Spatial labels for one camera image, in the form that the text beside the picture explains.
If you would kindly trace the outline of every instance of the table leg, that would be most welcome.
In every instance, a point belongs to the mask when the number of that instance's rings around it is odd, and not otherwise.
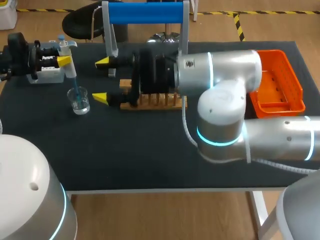
[[[197,21],[199,0],[194,0],[193,21]]]
[[[71,200],[72,193],[66,192],[66,194],[68,195],[68,198]]]
[[[254,217],[258,229],[264,224],[268,218],[268,212],[262,191],[250,191],[251,203],[254,211]]]
[[[260,229],[258,230],[258,239],[259,240],[270,240],[276,234],[279,229],[277,214],[277,207],[274,207],[270,215],[264,221]]]
[[[195,0],[190,0],[192,12],[195,11]]]

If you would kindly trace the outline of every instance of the black tabletop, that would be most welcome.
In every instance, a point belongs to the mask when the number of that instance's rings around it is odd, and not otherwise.
[[[154,53],[174,53],[176,44],[121,44],[119,55],[150,47]],[[190,43],[189,53],[246,49],[283,50],[303,87],[305,114],[320,115],[320,96],[294,42]],[[29,85],[14,78],[0,96],[3,133],[35,144],[47,157],[67,191],[184,188],[286,187],[303,175],[245,160],[212,164],[200,157],[185,136],[181,111],[123,111],[95,101],[91,94],[119,91],[119,79],[130,78],[121,69],[116,78],[95,69],[105,57],[100,43],[72,49],[78,85],[87,88],[91,110],[76,116],[67,99],[72,87],[62,84]],[[196,138],[197,102],[188,97],[187,124]],[[255,114],[248,99],[246,118]],[[320,168],[317,161],[285,161],[294,167]]]

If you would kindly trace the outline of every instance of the black device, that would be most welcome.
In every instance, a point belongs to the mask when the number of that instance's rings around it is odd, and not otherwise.
[[[57,48],[41,48],[38,40],[30,45],[21,32],[11,33],[7,38],[8,45],[0,52],[0,73],[6,76],[0,78],[10,80],[12,76],[23,76],[30,74],[32,79],[38,79],[37,72],[42,67],[58,68]],[[42,59],[47,56],[55,56],[51,59]]]
[[[106,63],[96,63],[100,70],[132,67],[131,89],[128,93],[110,94],[109,106],[130,103],[136,107],[140,94],[166,94],[175,88],[174,63],[176,60],[164,54],[153,56],[149,49],[141,49],[128,57],[108,57]]]

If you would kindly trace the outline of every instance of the clear liquid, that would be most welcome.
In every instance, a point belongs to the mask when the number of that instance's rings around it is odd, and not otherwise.
[[[90,111],[89,100],[87,98],[82,98],[80,101],[74,101],[72,103],[72,108],[75,114],[84,115]]]

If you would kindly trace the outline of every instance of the blue handle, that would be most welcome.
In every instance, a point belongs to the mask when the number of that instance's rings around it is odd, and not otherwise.
[[[109,2],[110,24],[182,24],[182,2]]]

